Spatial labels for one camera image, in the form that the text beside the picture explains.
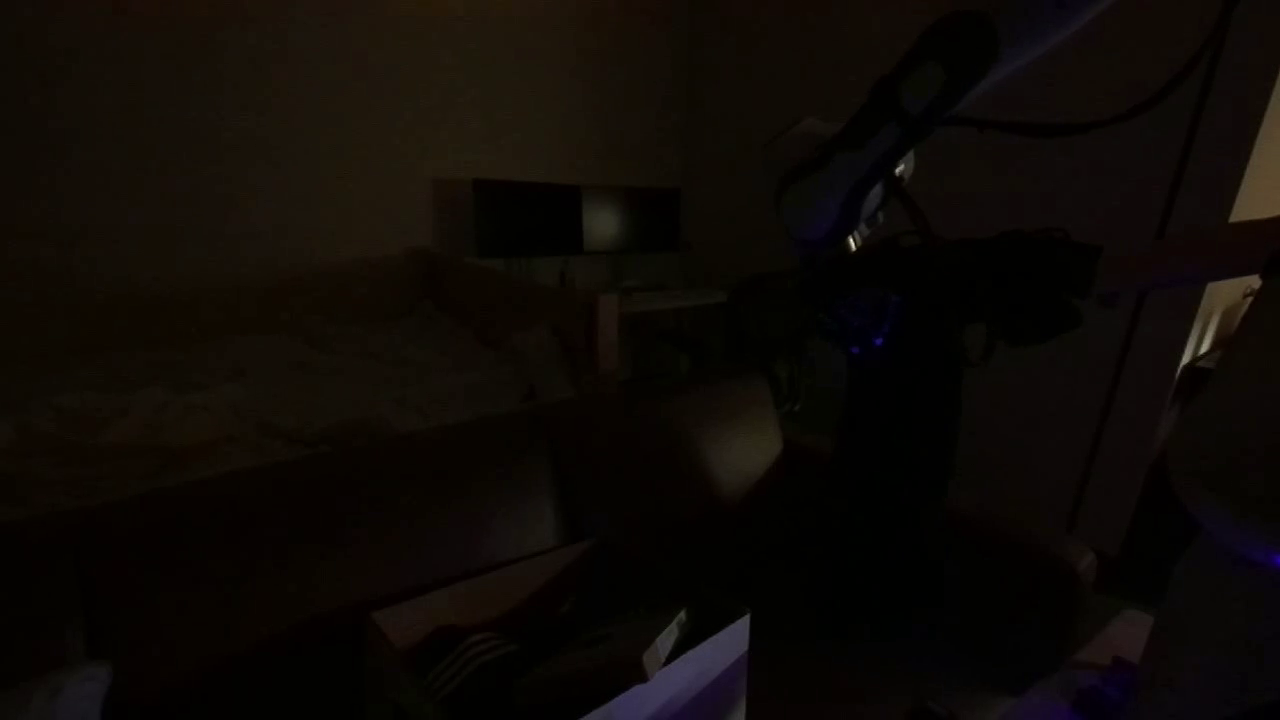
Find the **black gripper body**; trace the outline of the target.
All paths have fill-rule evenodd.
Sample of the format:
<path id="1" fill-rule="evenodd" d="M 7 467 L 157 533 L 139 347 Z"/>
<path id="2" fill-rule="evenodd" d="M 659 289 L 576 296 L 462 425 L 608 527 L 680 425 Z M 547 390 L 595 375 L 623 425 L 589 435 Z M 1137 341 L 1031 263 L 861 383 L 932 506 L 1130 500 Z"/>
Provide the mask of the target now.
<path id="1" fill-rule="evenodd" d="M 783 420 L 832 456 L 893 446 L 947 456 L 959 335 L 983 303 L 959 247 L 871 247 L 739 281 L 732 341 L 768 375 Z"/>

